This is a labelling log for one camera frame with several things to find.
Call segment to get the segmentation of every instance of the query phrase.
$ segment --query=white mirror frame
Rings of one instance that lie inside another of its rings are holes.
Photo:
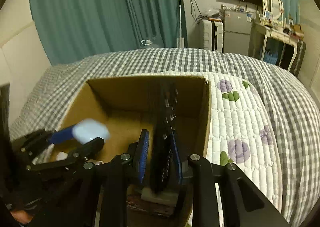
[[[280,16],[281,16],[281,10],[283,10],[283,4],[282,4],[282,2],[281,2],[281,0],[278,0],[278,2],[279,2],[279,13],[277,14],[277,15],[275,15],[275,14],[273,14],[273,19],[275,19],[275,20],[277,20],[277,19],[279,19],[280,18]],[[269,6],[269,0],[264,0],[264,9],[266,10],[266,11],[268,11],[268,6]]]

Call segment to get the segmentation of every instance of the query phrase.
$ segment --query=white quilted blanket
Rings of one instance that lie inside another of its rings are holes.
[[[236,163],[281,212],[282,174],[276,138],[256,89],[244,79],[219,73],[166,71],[202,75],[211,81],[212,110],[207,159]],[[222,205],[217,190],[220,225]]]

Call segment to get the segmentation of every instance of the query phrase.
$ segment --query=white vanity table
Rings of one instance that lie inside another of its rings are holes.
[[[255,23],[254,28],[255,28],[255,32],[254,32],[255,38],[254,38],[254,41],[253,41],[253,55],[255,55],[255,53],[256,53],[256,44],[257,44],[256,43],[256,34],[257,34],[257,32],[259,32],[259,33],[264,35],[264,42],[263,42],[261,60],[263,60],[263,57],[264,57],[264,53],[265,53],[265,50],[266,50],[266,44],[267,44],[267,39],[268,38],[273,38],[275,40],[278,40],[278,41],[284,43],[283,44],[283,48],[282,48],[281,57],[280,57],[279,66],[281,64],[281,61],[282,61],[282,58],[283,58],[283,55],[284,55],[285,45],[288,44],[288,45],[291,45],[291,46],[294,47],[293,56],[292,56],[292,59],[290,61],[289,67],[288,67],[288,71],[290,71],[292,63],[293,63],[293,61],[294,61],[294,59],[295,59],[295,57],[297,55],[297,52],[298,52],[298,46],[297,46],[298,45],[298,39],[295,38],[295,37],[291,37],[290,35],[288,35],[286,33],[280,32],[278,30],[274,30],[272,28],[266,27],[266,26],[258,24],[258,23]]]

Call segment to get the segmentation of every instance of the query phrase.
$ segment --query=purple flower pattern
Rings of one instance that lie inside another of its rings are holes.
[[[232,85],[229,80],[221,79],[217,83],[217,88],[221,90],[221,92],[231,92],[232,91]]]
[[[250,158],[250,150],[248,144],[237,139],[228,143],[229,157],[236,163],[243,163]]]
[[[268,144],[268,145],[273,145],[271,134],[270,134],[270,129],[269,129],[268,125],[265,125],[264,129],[262,129],[260,131],[260,137],[261,137],[262,143]]]

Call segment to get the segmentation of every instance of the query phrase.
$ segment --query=blue basket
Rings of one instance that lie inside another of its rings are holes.
[[[263,61],[275,65],[278,60],[278,53],[274,52],[271,54],[270,51],[265,50]]]

